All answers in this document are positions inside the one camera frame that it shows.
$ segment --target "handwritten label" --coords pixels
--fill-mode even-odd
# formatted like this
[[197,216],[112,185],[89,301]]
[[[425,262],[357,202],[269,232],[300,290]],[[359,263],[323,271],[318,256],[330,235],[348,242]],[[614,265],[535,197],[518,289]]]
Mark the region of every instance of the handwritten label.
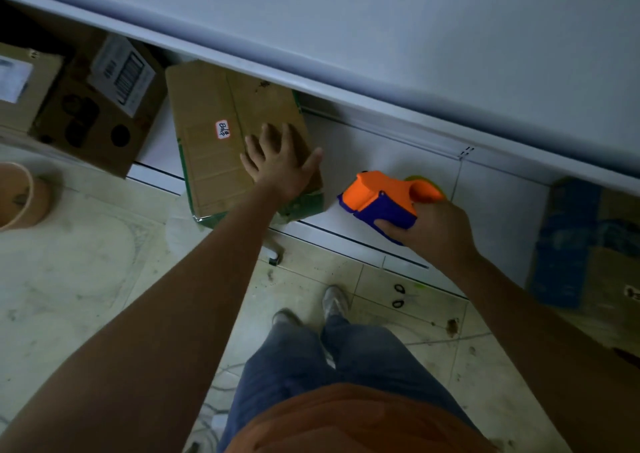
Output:
[[218,135],[218,139],[229,138],[229,136],[231,136],[229,123],[226,119],[216,122],[216,134]]

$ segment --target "leg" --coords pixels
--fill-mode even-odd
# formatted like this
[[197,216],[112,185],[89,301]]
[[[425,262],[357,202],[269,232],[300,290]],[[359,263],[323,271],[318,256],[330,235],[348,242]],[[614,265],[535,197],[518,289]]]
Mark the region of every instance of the leg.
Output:
[[428,402],[476,428],[446,388],[386,328],[353,325],[334,313],[327,317],[321,339],[341,380]]
[[218,453],[258,414],[290,397],[337,381],[317,335],[292,317],[283,319],[281,314],[276,314],[267,339],[244,366]]

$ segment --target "white sneaker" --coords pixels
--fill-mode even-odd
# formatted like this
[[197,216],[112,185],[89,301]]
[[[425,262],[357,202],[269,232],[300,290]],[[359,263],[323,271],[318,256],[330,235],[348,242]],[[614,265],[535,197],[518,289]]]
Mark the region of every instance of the white sneaker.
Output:
[[292,325],[302,325],[302,321],[298,318],[298,316],[292,312],[288,308],[283,308],[276,312],[276,314],[271,319],[271,326],[276,325],[276,323],[291,323]]
[[344,291],[335,285],[328,287],[324,292],[324,298],[322,298],[322,309],[324,311],[324,321],[327,321],[332,315],[340,315],[345,318],[349,310],[349,302]]

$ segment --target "cardboard box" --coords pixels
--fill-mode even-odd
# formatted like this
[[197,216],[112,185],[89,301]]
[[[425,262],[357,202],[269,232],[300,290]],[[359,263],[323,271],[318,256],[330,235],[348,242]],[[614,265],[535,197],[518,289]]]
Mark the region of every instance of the cardboard box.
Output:
[[[310,154],[304,118],[292,90],[208,64],[187,62],[166,70],[169,99],[184,168],[189,204],[197,222],[214,227],[240,202],[253,181],[240,163],[244,137],[263,123],[297,129],[298,160]],[[320,173],[302,195],[280,209],[281,222],[323,211]]]
[[557,182],[529,290],[541,303],[640,330],[640,199],[574,178]]
[[[47,20],[47,28],[55,26],[55,20]],[[32,50],[52,46],[43,34],[33,29],[16,38],[9,30],[0,36],[25,45],[0,46],[12,70],[18,63],[31,65],[19,98],[0,101],[0,139],[126,176],[166,97],[164,67],[144,44],[103,30],[87,32],[82,26],[78,37],[67,36],[83,41],[73,58]],[[56,78],[54,66],[60,70],[56,64],[65,55],[70,61]]]

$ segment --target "tiled floor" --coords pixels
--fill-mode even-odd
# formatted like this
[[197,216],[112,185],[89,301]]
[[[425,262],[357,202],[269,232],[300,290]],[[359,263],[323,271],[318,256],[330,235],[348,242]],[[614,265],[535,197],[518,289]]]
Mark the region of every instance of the tiled floor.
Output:
[[[54,182],[51,214],[30,230],[0,234],[0,422],[9,421],[73,350],[140,296],[208,233],[176,198],[132,182],[0,146]],[[214,411],[229,408],[244,362],[288,307],[322,327],[321,297],[340,285],[350,319],[391,329],[499,449],[568,451],[482,319],[464,299],[272,234],[277,267],[259,260],[188,442],[214,443]],[[391,303],[406,291],[401,310]]]

